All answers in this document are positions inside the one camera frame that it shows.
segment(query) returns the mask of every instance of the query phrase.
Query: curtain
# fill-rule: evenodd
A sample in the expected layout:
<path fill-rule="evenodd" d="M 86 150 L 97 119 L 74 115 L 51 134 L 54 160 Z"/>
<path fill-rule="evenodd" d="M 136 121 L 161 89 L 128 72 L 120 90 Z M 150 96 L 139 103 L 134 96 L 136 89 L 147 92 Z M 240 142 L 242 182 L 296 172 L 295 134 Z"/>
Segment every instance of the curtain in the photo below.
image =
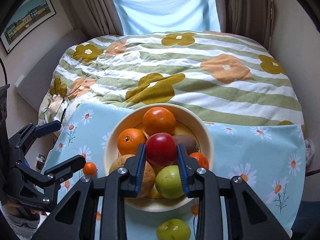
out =
<path fill-rule="evenodd" d="M 272 0 L 216 0 L 216 6 L 221 32 L 242 35 L 269 48 Z"/>
<path fill-rule="evenodd" d="M 113 0 L 60 0 L 73 27 L 88 38 L 106 34 L 123 35 Z"/>
<path fill-rule="evenodd" d="M 113 0 L 124 34 L 220 31 L 215 0 Z"/>

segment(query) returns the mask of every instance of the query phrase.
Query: gray curtain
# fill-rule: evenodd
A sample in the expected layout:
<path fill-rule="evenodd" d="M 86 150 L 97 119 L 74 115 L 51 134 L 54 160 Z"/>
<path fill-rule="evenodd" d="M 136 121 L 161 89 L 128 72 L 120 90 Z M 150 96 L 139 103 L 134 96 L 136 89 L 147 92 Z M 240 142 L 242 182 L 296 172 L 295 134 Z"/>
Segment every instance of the gray curtain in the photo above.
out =
<path fill-rule="evenodd" d="M 113 0 L 60 0 L 75 29 L 88 38 L 106 34 L 123 35 Z"/>
<path fill-rule="evenodd" d="M 272 0 L 216 0 L 221 32 L 242 35 L 269 48 Z"/>

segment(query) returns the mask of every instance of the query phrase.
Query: picture frame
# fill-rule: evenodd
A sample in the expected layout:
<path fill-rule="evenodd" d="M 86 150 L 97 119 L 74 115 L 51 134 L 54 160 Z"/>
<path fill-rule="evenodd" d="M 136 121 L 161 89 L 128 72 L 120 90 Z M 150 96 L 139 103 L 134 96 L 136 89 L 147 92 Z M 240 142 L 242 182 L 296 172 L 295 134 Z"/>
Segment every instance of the picture frame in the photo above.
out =
<path fill-rule="evenodd" d="M 56 14 L 51 0 L 25 0 L 1 34 L 6 53 L 9 54 L 25 36 Z"/>

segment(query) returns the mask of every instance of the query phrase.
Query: screw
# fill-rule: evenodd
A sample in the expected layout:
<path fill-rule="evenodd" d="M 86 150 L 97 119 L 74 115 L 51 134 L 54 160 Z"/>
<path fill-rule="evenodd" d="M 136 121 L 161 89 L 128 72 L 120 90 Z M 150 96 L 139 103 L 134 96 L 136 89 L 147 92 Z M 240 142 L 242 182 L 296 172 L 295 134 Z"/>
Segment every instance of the screw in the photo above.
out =
<path fill-rule="evenodd" d="M 242 182 L 242 178 L 239 177 L 239 176 L 235 176 L 235 177 L 233 177 L 233 181 L 234 181 L 235 183 L 241 183 L 241 182 Z"/>
<path fill-rule="evenodd" d="M 49 204 L 49 203 L 50 203 L 50 198 L 44 197 L 43 200 L 42 200 L 42 202 L 43 202 L 44 204 Z"/>
<path fill-rule="evenodd" d="M 86 176 L 81 177 L 80 180 L 81 180 L 83 183 L 87 183 L 87 182 L 90 181 L 90 179 L 91 179 L 90 176 L 87 176 L 87 175 L 86 175 Z"/>
<path fill-rule="evenodd" d="M 198 168 L 198 169 L 197 169 L 197 172 L 198 172 L 199 174 L 205 174 L 205 173 L 207 172 L 207 170 L 206 170 L 205 168 Z"/>
<path fill-rule="evenodd" d="M 125 174 L 128 170 L 126 168 L 119 168 L 118 173 L 119 174 Z"/>

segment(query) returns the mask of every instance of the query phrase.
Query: light blue sheet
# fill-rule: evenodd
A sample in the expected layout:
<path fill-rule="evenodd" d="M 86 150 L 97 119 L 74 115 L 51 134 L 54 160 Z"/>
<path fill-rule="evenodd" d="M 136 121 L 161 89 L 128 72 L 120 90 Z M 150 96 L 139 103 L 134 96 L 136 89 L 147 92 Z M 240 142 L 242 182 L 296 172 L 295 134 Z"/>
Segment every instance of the light blue sheet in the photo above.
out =
<path fill-rule="evenodd" d="M 113 0 L 124 35 L 220 31 L 215 0 Z"/>
<path fill-rule="evenodd" d="M 110 132 L 132 111 L 113 105 L 82 103 L 65 126 L 43 171 L 77 154 L 85 154 L 88 161 L 97 165 L 97 176 L 105 176 L 103 154 Z M 225 178 L 235 175 L 247 178 L 247 183 L 289 232 L 298 212 L 304 185 L 306 157 L 301 126 L 252 127 L 221 123 L 206 123 L 206 126 L 214 143 L 213 172 Z M 291 169 L 292 161 L 295 161 L 295 169 Z M 81 176 L 82 172 L 78 171 L 72 179 L 61 184 L 58 201 Z M 197 216 L 191 213 L 191 207 L 197 205 L 197 201 L 194 199 L 181 208 L 160 213 L 144 212 L 126 205 L 128 240 L 156 240 L 157 226 L 171 218 L 180 218 L 188 223 L 192 232 L 190 240 L 194 240 Z M 223 201 L 221 206 L 224 239 L 228 239 Z M 95 239 L 99 239 L 99 230 L 100 221 L 97 220 Z"/>

